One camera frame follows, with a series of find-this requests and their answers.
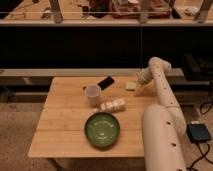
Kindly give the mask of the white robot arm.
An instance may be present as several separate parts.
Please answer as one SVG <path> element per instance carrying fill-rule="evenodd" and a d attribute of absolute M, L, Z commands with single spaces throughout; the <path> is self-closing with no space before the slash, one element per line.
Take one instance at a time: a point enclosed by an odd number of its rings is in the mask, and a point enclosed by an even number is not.
<path fill-rule="evenodd" d="M 142 138 L 146 171 L 187 171 L 179 138 L 186 133 L 182 109 L 167 81 L 171 64 L 152 57 L 148 67 L 137 73 L 135 95 L 154 81 L 157 104 L 145 108 L 142 119 Z"/>

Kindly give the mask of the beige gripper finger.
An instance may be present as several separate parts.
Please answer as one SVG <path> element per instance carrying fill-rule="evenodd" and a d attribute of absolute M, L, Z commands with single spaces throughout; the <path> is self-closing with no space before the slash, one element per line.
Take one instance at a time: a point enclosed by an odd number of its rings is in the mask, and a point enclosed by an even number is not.
<path fill-rule="evenodd" d="M 145 91 L 146 89 L 149 87 L 148 84 L 144 84 L 144 85 L 141 85 L 141 84 L 138 84 L 136 86 L 136 89 L 135 89 L 135 92 L 134 92 L 134 96 L 135 97 L 139 97 L 141 96 Z"/>

